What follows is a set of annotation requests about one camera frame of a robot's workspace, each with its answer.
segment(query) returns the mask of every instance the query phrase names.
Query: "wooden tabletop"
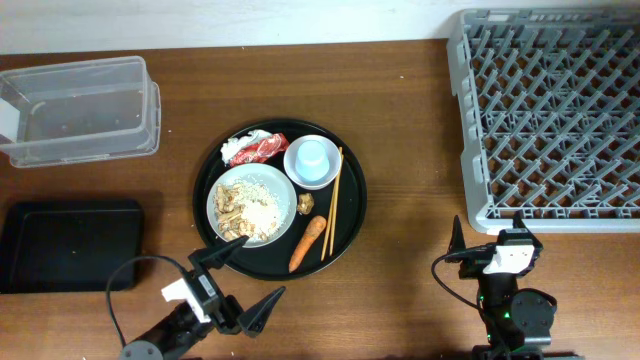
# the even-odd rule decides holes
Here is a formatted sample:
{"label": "wooden tabletop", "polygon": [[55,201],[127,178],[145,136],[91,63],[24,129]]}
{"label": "wooden tabletop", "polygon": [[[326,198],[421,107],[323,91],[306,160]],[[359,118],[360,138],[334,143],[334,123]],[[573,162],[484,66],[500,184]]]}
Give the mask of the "wooden tabletop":
{"label": "wooden tabletop", "polygon": [[[175,49],[4,56],[0,70],[141,55],[162,96],[162,136],[149,157],[12,168],[0,156],[0,222],[33,199],[136,199],[146,213],[143,248],[187,264],[204,244],[191,195],[210,149],[257,120],[316,122],[358,157],[369,191],[353,246],[320,273],[286,283],[214,271],[247,306],[280,285],[287,292],[256,339],[211,334],[189,355],[203,359],[397,359],[468,352],[486,343],[478,313],[442,290],[431,262],[446,252],[461,215],[468,243],[494,237],[468,224],[459,156],[460,113],[451,96],[444,41]],[[520,281],[557,297],[550,351],[589,359],[640,354],[638,235],[540,235],[545,250]],[[147,265],[138,286],[113,295],[128,340],[175,306],[160,289],[175,269]],[[440,265],[467,298],[474,281]],[[114,359],[120,351],[103,293],[0,296],[0,359]]]}

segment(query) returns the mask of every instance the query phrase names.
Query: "orange carrot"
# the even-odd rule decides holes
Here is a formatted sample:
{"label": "orange carrot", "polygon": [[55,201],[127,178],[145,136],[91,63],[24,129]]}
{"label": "orange carrot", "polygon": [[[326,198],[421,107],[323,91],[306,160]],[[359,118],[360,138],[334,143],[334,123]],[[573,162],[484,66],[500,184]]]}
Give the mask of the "orange carrot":
{"label": "orange carrot", "polygon": [[302,262],[304,256],[307,254],[307,251],[309,251],[309,248],[311,248],[313,242],[316,241],[318,236],[322,234],[322,231],[326,227],[327,220],[322,216],[318,215],[311,219],[311,222],[309,223],[309,225],[307,225],[307,229],[304,231],[304,235],[302,235],[302,239],[300,239],[296,250],[291,256],[291,262],[289,262],[289,272],[294,272],[298,268],[298,266],[300,266],[300,263]]}

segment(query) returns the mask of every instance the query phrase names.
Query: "wooden chopsticks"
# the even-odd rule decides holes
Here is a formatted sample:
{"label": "wooden chopsticks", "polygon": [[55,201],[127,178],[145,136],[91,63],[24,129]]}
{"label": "wooden chopsticks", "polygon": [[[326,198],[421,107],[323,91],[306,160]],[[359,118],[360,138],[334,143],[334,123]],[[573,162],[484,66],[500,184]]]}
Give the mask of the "wooden chopsticks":
{"label": "wooden chopsticks", "polygon": [[333,193],[331,195],[331,205],[329,205],[329,216],[327,217],[327,230],[324,233],[324,244],[322,245],[321,261],[324,261],[324,255],[327,251],[327,242],[329,241],[329,256],[333,255],[333,240],[336,235],[336,216],[338,214],[338,193],[340,191],[340,175],[342,174],[342,165],[344,163],[344,155],[342,147],[340,148],[340,169],[338,176],[333,185]]}

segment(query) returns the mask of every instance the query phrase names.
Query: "white wall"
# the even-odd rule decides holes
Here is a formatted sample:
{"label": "white wall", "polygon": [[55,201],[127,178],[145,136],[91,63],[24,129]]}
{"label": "white wall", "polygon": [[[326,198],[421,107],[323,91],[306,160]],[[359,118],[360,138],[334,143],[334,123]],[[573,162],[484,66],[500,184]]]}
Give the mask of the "white wall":
{"label": "white wall", "polygon": [[0,53],[444,38],[465,8],[638,0],[0,0]]}

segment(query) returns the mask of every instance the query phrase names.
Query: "black tray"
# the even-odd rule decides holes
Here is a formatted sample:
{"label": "black tray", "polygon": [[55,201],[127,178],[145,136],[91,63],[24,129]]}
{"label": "black tray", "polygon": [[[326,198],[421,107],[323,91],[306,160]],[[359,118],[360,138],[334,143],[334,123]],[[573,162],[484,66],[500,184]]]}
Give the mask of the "black tray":
{"label": "black tray", "polygon": [[[329,204],[331,203],[331,193],[333,191],[333,184],[321,190],[310,191],[302,189],[292,182],[297,195],[308,192],[313,195],[315,206],[311,214],[300,215],[297,213],[293,224],[281,238],[269,245],[259,248],[243,248],[228,265],[240,273],[261,280],[290,280],[313,274],[338,259],[358,234],[367,209],[367,186],[364,180],[364,174],[362,173],[358,160],[349,147],[336,135],[318,125],[294,119],[273,119],[251,125],[230,137],[244,136],[249,131],[256,129],[262,129],[274,134],[283,133],[289,142],[293,142],[295,139],[304,135],[321,135],[333,141],[337,146],[342,146],[344,166],[340,178],[338,219],[336,220],[333,256],[329,257],[327,252],[324,262],[320,261],[322,244],[324,242],[324,233],[322,233],[314,242],[298,270],[289,273],[289,260],[291,259],[293,250],[298,245],[300,238],[302,238],[309,221],[311,221],[315,215],[327,217],[329,214]],[[222,144],[216,146],[205,160],[198,174],[193,193],[193,211],[196,225],[200,236],[208,246],[224,242],[224,240],[216,236],[216,233],[211,228],[207,219],[206,206],[207,195],[213,183],[220,175],[228,170],[220,155],[221,147]],[[282,171],[282,173],[285,173],[283,157],[283,152],[278,153],[267,160],[266,164],[274,166]]]}
{"label": "black tray", "polygon": [[[104,291],[111,273],[140,252],[142,231],[133,200],[16,204],[0,239],[0,292]],[[134,282],[130,266],[112,289]]]}

